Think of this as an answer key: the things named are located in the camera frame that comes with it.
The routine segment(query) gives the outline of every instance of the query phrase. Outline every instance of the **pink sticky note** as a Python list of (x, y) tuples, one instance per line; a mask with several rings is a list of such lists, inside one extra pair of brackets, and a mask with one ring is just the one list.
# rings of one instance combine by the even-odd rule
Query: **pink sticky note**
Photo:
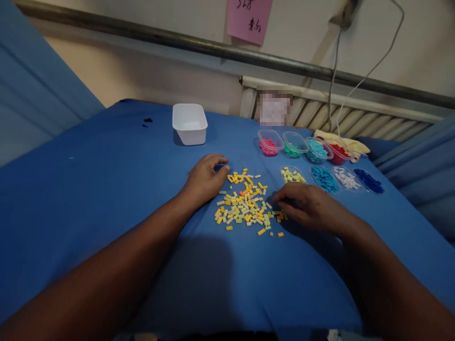
[(227, 34), (262, 45), (271, 9), (272, 0), (228, 0)]

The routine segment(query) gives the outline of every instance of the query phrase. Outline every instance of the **pile of beads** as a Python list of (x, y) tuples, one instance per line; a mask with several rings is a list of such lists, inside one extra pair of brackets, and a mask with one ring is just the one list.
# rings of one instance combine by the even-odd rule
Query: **pile of beads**
[(340, 190), (336, 180), (332, 174), (323, 167), (313, 166), (311, 167), (311, 175), (313, 176), (316, 183), (326, 192), (335, 193)]
[(362, 187), (362, 185), (359, 184), (355, 180), (355, 175), (350, 173), (344, 167), (334, 167), (333, 168), (333, 173), (335, 174), (337, 179), (341, 182), (341, 184), (346, 189), (359, 189), (360, 187)]
[(307, 152), (307, 158), (312, 163), (323, 163), (327, 159), (327, 151), (324, 149), (324, 146), (319, 144), (314, 139), (309, 139), (307, 141), (309, 146), (309, 151)]
[(330, 160), (333, 164), (341, 165), (346, 160), (349, 160), (351, 158), (351, 156), (346, 152), (346, 149), (344, 149), (342, 146), (338, 144), (329, 144), (329, 146), (334, 150), (333, 159)]
[(374, 193), (382, 194), (384, 189), (381, 186), (381, 183), (378, 180), (375, 180), (370, 174), (360, 168), (354, 169), (354, 173), (359, 177), (361, 181)]
[(284, 145), (284, 152), (292, 158), (298, 158), (300, 153), (293, 151), (287, 144)]
[(283, 167), (281, 170), (281, 176), (283, 177), (284, 183), (288, 182), (300, 182), (300, 183), (307, 183), (305, 178), (300, 174), (300, 171), (295, 167), (291, 167), (292, 170), (289, 170), (289, 167)]
[(261, 147), (261, 149), (265, 155), (275, 156), (278, 154), (277, 150), (269, 149), (266, 147), (266, 146), (270, 146), (270, 147), (275, 148), (275, 143), (273, 143), (272, 140), (267, 140), (264, 138), (263, 141), (264, 142), (262, 142), (262, 143), (259, 142), (259, 147)]

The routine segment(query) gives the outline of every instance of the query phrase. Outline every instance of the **white container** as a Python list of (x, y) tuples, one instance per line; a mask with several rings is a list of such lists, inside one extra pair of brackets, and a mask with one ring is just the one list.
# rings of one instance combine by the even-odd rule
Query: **white container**
[(205, 143), (207, 119), (199, 104), (175, 104), (172, 107), (172, 127), (184, 145)]

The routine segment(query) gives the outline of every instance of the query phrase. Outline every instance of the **yellow cloth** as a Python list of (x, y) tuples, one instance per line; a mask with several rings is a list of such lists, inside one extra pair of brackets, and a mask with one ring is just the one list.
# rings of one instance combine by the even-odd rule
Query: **yellow cloth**
[[(334, 140), (338, 143), (340, 142), (340, 138), (337, 134), (326, 133), (318, 129), (316, 129), (316, 131), (314, 132), (313, 137), (320, 137), (323, 140)], [(359, 141), (347, 138), (342, 138), (341, 140), (354, 154), (354, 159), (351, 162), (359, 161), (359, 158), (362, 156), (362, 154), (368, 154), (370, 152), (370, 149)]]

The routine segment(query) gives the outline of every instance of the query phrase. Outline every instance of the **white cable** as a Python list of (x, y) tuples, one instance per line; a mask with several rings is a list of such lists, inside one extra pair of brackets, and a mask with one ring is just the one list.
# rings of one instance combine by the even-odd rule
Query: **white cable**
[(346, 103), (346, 100), (349, 98), (349, 96), (352, 95), (352, 93), (355, 91), (355, 89), (357, 89), (360, 84), (363, 83), (364, 80), (366, 80), (368, 78), (368, 76), (379, 66), (379, 64), (382, 63), (382, 61), (385, 59), (385, 57), (387, 57), (387, 55), (389, 54), (389, 52), (392, 50), (393, 48), (393, 45), (395, 44), (395, 40), (397, 39), (397, 35), (398, 35), (398, 32), (400, 31), (400, 28), (401, 28), (401, 25), (403, 23), (403, 20), (404, 20), (404, 10), (403, 8), (395, 1), (395, 0), (390, 0), (395, 6), (398, 7), (398, 9), (400, 10), (401, 12), (401, 20), (400, 20), (400, 24), (398, 25), (398, 28), (397, 28), (397, 31), (395, 32), (395, 36), (393, 37), (393, 40), (392, 40), (392, 44), (390, 45), (390, 48), (389, 50), (387, 51), (387, 53), (384, 55), (384, 57), (381, 58), (381, 60), (371, 69), (370, 72), (367, 73), (367, 75), (360, 81), (360, 83), (358, 83), (356, 85), (355, 88), (353, 88), (351, 90), (351, 92), (345, 97), (345, 100), (343, 101), (343, 103), (341, 104), (341, 107), (340, 107), (340, 110), (338, 111), (338, 114), (337, 114), (337, 131), (338, 131), (338, 137), (341, 139), (341, 135), (340, 135), (340, 124), (339, 124), (339, 117), (340, 117), (340, 113), (341, 113), (341, 110), (343, 110), (343, 106), (345, 105)]
[(338, 67), (338, 49), (340, 47), (341, 39), (341, 26), (340, 31), (338, 32), (337, 48), (335, 53), (335, 65), (333, 67), (332, 81), (330, 82), (330, 89), (328, 91), (328, 119), (330, 120), (330, 131), (333, 131), (333, 122), (332, 122), (332, 89), (333, 84), (335, 83), (335, 75), (337, 74)]

